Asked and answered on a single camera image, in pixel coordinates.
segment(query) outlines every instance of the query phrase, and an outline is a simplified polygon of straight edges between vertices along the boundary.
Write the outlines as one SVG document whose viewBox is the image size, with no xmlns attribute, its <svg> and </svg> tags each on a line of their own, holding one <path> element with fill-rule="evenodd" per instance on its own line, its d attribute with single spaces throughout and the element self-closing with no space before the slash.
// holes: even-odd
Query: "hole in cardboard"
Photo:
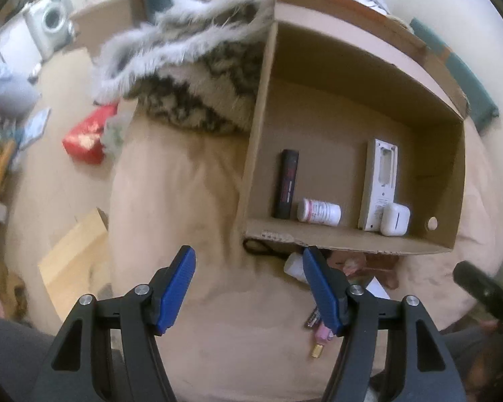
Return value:
<svg viewBox="0 0 503 402">
<path fill-rule="evenodd" d="M 387 148 L 380 149 L 380 169 L 378 172 L 378 182 L 381 186 L 387 186 L 394 180 L 393 175 L 393 153 Z"/>
<path fill-rule="evenodd" d="M 438 228 L 438 219 L 436 219 L 434 216 L 431 217 L 427 221 L 427 225 L 425 225 L 428 231 L 434 231 L 436 228 Z"/>
</svg>

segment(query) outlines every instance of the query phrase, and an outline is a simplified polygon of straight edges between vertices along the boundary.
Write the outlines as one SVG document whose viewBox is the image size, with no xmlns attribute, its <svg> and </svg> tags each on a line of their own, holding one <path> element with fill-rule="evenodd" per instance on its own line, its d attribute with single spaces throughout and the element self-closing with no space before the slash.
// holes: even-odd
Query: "beige cushion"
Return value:
<svg viewBox="0 0 503 402">
<path fill-rule="evenodd" d="M 403 259 L 392 297 L 420 297 L 441 329 L 473 305 L 454 283 L 470 260 L 495 273 L 503 260 L 503 194 L 471 120 L 462 219 L 450 254 Z M 157 338 L 178 395 L 188 402 L 320 397 L 339 340 L 310 358 L 307 287 L 273 257 L 247 255 L 234 229 L 247 138 L 215 137 L 149 121 L 137 112 L 119 159 L 110 208 L 114 291 L 122 295 L 169 265 L 182 244 L 197 269 L 175 326 Z M 379 337 L 377 362 L 385 338 Z"/>
</svg>

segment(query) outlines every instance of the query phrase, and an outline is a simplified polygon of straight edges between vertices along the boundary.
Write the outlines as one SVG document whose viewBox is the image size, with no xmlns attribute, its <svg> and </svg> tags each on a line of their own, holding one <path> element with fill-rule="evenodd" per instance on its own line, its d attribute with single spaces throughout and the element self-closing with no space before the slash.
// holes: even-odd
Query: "red gift bag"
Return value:
<svg viewBox="0 0 503 402">
<path fill-rule="evenodd" d="M 89 164 L 100 164 L 105 158 L 102 151 L 101 135 L 106 120 L 117 114 L 117 103 L 101 106 L 91 115 L 76 125 L 62 139 L 67 153 Z"/>
</svg>

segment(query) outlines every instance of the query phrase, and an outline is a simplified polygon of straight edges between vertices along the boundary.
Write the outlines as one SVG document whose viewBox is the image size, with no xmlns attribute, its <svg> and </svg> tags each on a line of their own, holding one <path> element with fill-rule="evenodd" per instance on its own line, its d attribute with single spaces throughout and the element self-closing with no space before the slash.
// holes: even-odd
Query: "white bottle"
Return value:
<svg viewBox="0 0 503 402">
<path fill-rule="evenodd" d="M 304 198 L 298 204 L 297 216 L 301 222 L 337 226 L 341 220 L 341 207 L 331 202 Z"/>
<path fill-rule="evenodd" d="M 298 281 L 307 282 L 306 274 L 303 272 L 303 256 L 302 254 L 298 254 L 298 252 L 293 252 L 289 255 L 285 265 L 283 266 L 283 271 Z"/>
</svg>

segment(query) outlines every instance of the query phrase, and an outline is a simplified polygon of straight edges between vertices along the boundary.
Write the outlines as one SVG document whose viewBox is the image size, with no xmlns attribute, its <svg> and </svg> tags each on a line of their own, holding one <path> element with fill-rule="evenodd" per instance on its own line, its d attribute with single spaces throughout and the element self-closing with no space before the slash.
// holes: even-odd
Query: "white pill bottle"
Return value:
<svg viewBox="0 0 503 402">
<path fill-rule="evenodd" d="M 304 198 L 298 204 L 298 220 L 307 223 L 337 226 L 341 220 L 341 207 L 331 202 Z"/>
</svg>

